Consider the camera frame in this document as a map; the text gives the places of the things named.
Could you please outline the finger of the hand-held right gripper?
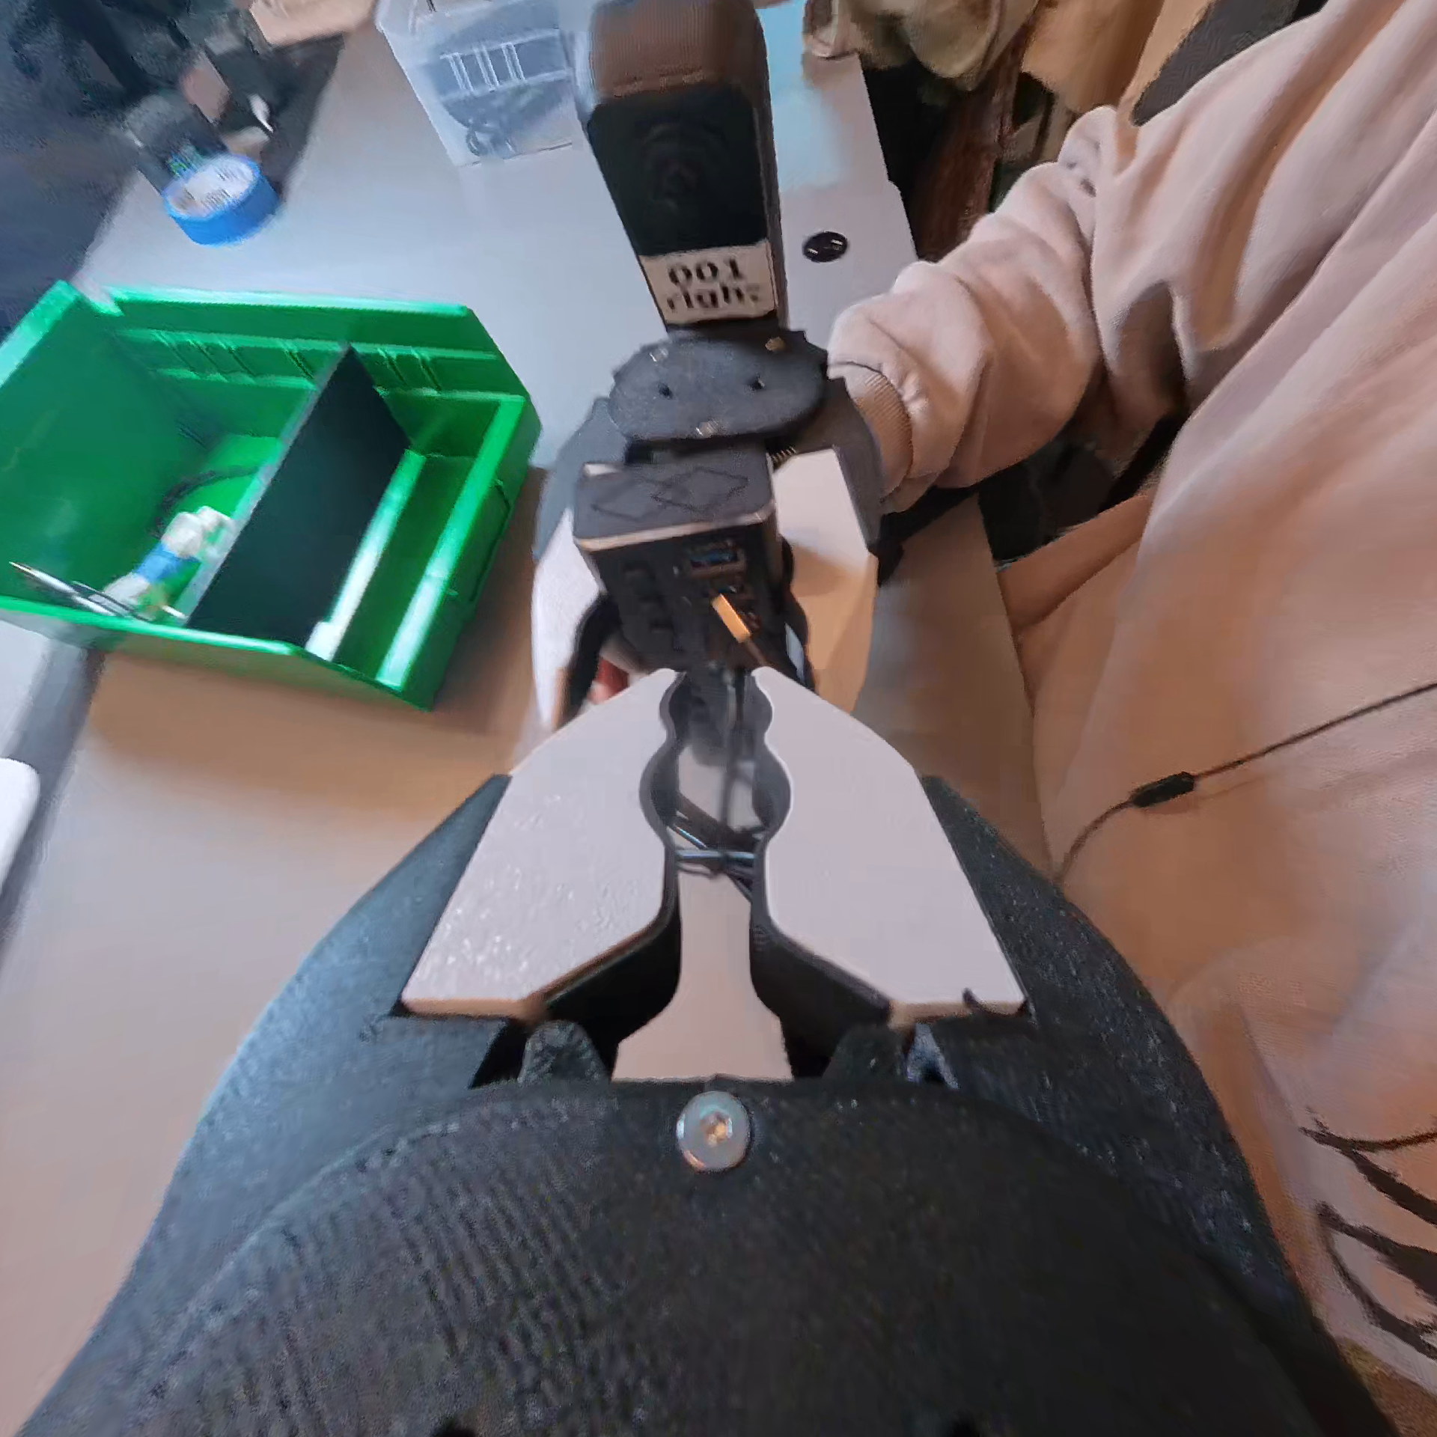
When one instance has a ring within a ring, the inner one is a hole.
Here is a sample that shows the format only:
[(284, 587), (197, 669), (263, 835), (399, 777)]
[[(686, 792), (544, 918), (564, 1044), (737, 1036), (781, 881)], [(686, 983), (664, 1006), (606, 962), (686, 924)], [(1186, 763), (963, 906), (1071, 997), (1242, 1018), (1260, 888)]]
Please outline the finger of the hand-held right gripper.
[(558, 523), (536, 561), (531, 593), (531, 666), (536, 710), (544, 731), (562, 724), (580, 633), (602, 596), (602, 587), (575, 541), (572, 523)]
[(787, 456), (771, 491), (812, 687), (851, 714), (868, 680), (877, 556), (834, 446)]

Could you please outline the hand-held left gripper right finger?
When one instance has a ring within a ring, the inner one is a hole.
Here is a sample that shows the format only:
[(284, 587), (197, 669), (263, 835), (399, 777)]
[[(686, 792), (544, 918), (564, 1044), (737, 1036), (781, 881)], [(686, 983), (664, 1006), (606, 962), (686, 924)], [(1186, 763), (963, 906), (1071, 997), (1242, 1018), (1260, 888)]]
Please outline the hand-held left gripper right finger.
[(919, 771), (848, 710), (757, 669), (752, 799), (764, 835), (752, 952), (760, 997), (793, 1029), (911, 1029), (1027, 997)]

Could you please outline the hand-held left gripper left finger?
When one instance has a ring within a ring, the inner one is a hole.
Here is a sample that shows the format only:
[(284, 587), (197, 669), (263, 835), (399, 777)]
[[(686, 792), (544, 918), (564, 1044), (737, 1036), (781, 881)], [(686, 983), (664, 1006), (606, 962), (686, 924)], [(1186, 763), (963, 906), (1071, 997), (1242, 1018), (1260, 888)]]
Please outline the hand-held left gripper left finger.
[(631, 682), (509, 774), (402, 987), (411, 1013), (539, 1018), (659, 930), (675, 881), (644, 779), (672, 742), (675, 682)]

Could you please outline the black multi-port USB hub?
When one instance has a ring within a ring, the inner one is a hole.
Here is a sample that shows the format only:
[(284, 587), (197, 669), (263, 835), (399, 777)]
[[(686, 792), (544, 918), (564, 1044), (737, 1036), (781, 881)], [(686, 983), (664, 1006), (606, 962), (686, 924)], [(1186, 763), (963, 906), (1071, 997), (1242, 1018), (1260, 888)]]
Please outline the black multi-port USB hub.
[(644, 669), (803, 673), (763, 446), (586, 464), (572, 532)]

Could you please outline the green plastic bin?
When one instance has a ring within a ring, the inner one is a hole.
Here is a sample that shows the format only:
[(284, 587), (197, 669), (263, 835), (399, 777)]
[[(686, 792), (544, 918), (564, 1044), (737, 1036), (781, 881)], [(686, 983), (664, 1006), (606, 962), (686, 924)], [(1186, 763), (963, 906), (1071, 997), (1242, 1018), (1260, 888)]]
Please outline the green plastic bin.
[[(319, 374), (352, 345), (406, 456), (302, 647), (187, 627)], [(470, 307), (55, 284), (2, 341), (2, 627), (433, 708), (539, 435)]]

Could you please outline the person's right forearm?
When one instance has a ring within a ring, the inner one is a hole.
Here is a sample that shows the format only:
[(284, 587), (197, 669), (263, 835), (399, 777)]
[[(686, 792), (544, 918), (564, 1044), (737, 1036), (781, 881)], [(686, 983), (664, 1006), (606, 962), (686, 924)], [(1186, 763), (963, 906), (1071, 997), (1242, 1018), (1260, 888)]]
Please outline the person's right forearm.
[(1215, 226), (1237, 139), (1209, 105), (1082, 116), (941, 262), (914, 262), (834, 329), (831, 377), (880, 455), (885, 511), (973, 485), (1098, 405), (1137, 440), (1211, 385), (1232, 341)]

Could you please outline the black divider panel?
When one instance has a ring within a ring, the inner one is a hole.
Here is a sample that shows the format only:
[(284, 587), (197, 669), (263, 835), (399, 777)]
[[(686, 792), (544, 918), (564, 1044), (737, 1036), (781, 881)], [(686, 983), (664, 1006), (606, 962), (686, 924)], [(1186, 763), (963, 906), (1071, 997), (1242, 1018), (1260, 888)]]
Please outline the black divider panel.
[(402, 456), (402, 427), (343, 345), (280, 436), (258, 497), (244, 500), (187, 627), (302, 647), (332, 615)]

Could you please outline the clear storage box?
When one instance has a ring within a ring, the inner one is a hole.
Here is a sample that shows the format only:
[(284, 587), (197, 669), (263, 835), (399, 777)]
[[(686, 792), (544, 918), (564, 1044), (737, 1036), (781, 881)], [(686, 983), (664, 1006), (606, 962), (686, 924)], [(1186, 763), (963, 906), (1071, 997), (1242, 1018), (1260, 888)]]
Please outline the clear storage box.
[(576, 141), (575, 70), (592, 3), (376, 3), (383, 33), (457, 168)]

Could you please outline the cream jacket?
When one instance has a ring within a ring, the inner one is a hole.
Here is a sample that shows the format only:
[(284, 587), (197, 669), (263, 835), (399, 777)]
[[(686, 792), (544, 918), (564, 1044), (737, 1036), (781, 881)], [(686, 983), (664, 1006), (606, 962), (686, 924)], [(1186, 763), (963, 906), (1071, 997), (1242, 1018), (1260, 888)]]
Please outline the cream jacket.
[(803, 48), (869, 67), (921, 64), (973, 91), (1034, 20), (1041, 3), (803, 3)]

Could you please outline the person's torso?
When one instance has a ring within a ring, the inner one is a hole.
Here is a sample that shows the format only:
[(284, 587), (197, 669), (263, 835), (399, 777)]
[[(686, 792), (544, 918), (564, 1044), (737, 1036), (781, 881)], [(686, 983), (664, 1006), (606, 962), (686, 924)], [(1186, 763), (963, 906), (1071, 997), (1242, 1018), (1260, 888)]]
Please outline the person's torso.
[(1434, 3), (1326, 3), (1181, 102), (1239, 149), (1230, 357), (1005, 578), (1037, 792), (1314, 1304), (1434, 1402)]

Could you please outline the blue tape roll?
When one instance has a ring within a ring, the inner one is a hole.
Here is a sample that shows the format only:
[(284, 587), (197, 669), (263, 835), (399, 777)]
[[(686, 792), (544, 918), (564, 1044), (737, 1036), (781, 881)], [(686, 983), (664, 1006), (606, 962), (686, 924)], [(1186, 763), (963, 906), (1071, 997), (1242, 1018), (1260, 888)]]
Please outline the blue tape roll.
[(176, 176), (160, 193), (171, 223), (196, 245), (231, 245), (266, 225), (280, 204), (258, 163), (213, 153)]

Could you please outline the black device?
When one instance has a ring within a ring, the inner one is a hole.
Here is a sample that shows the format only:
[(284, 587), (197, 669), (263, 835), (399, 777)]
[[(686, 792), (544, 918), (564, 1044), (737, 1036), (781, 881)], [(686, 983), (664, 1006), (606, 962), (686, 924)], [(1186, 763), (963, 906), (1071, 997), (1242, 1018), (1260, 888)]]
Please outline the black device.
[(180, 70), (114, 122), (121, 152), (160, 190), (237, 153), (284, 190), (347, 33), (317, 31), (308, 3), (193, 3), (179, 21)]

